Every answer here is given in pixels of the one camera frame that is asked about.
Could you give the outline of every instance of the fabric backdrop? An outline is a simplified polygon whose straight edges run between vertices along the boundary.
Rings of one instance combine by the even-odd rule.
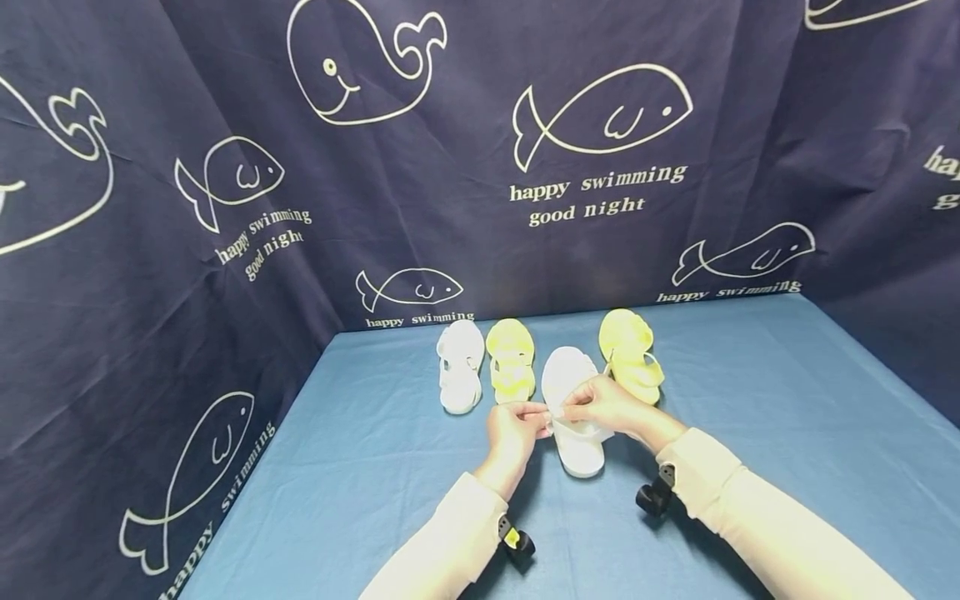
[[[0,14],[2,597],[176,597],[339,331],[803,293],[960,421],[956,0]]]

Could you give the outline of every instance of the footwear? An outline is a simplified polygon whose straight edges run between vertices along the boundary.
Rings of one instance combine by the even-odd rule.
[[[444,327],[437,341],[440,357],[440,403],[451,415],[464,415],[483,394],[480,365],[483,334],[473,321],[460,320]]]
[[[603,442],[613,435],[591,421],[572,422],[561,417],[566,397],[596,374],[589,356],[570,346],[555,349],[543,366],[540,388],[553,417],[553,438],[564,470],[573,477],[588,478],[600,472],[605,462]]]
[[[516,319],[496,322],[487,334],[491,383],[497,404],[530,399],[537,389],[534,377],[534,339]]]
[[[634,311],[617,308],[600,323],[599,342],[607,359],[604,374],[647,404],[657,404],[664,375],[657,358],[648,351],[654,344],[650,325]]]

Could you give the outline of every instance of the cream sleeve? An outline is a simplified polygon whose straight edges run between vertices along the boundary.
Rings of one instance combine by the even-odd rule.
[[[360,600],[455,600],[492,558],[506,512],[507,503],[496,492],[464,473]]]
[[[753,474],[722,444],[688,429],[657,455],[674,494],[723,538],[777,598],[912,598],[843,534]]]

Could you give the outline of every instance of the wrist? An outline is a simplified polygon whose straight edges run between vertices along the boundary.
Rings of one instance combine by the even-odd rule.
[[[508,460],[495,451],[491,451],[484,462],[480,464],[480,467],[473,472],[473,476],[503,498],[504,502],[510,502],[510,498],[516,490],[516,485],[523,476],[523,471],[524,465],[518,466],[516,460]]]
[[[687,429],[686,425],[659,408],[640,402],[631,408],[630,426],[624,433],[645,445],[654,455],[660,454]]]

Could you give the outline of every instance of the blue tablecloth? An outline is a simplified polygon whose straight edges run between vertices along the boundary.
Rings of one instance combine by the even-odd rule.
[[[960,432],[800,296],[638,309],[666,373],[662,408],[859,544],[918,598],[960,595]],[[540,380],[550,351],[599,368],[603,313],[524,319]],[[491,323],[480,323],[484,333]],[[356,598],[487,451],[489,360],[474,411],[438,397],[439,326],[341,334],[306,382],[187,584],[184,600]],[[538,391],[534,400],[541,400]],[[744,598],[763,587],[674,506],[634,504],[652,458],[623,436],[594,479],[539,443],[511,506],[537,545],[499,553],[465,597]]]

